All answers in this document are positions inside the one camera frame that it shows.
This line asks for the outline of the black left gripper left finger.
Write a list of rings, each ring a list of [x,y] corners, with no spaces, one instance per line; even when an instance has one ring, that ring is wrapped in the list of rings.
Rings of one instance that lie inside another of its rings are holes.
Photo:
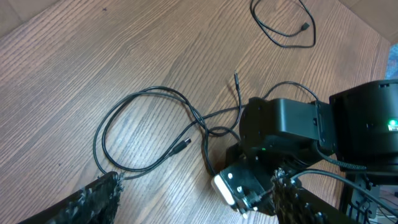
[[[108,172],[55,205],[25,219],[24,224],[111,224],[119,207],[124,176]]]

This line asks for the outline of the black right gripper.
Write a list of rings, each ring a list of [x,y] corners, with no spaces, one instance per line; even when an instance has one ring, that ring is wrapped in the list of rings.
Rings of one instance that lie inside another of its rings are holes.
[[[239,144],[226,150],[225,181],[234,200],[231,208],[242,216],[248,212],[259,212],[275,216],[272,200],[272,172],[266,169],[267,148],[254,150],[254,157],[249,158]]]

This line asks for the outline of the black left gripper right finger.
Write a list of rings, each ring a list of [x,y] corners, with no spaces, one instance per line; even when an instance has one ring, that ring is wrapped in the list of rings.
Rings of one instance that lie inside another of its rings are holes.
[[[274,171],[272,202],[279,223],[355,223],[338,209],[290,179],[282,169]]]

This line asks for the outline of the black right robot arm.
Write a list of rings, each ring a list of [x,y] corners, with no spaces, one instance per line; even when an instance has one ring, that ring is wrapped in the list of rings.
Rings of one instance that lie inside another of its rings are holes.
[[[240,110],[238,142],[212,180],[224,203],[242,215],[259,212],[281,223],[366,223],[382,185],[397,184],[397,81],[378,80],[324,103],[251,98]],[[305,189],[301,176],[326,161],[346,173],[333,207]]]

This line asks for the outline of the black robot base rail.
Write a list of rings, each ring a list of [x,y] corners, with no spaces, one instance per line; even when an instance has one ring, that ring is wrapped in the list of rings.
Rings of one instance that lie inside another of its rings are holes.
[[[346,174],[346,178],[372,196],[379,198],[380,186],[372,183],[364,174]],[[369,223],[376,217],[378,204],[368,199],[358,190],[344,184],[339,211],[358,223]]]

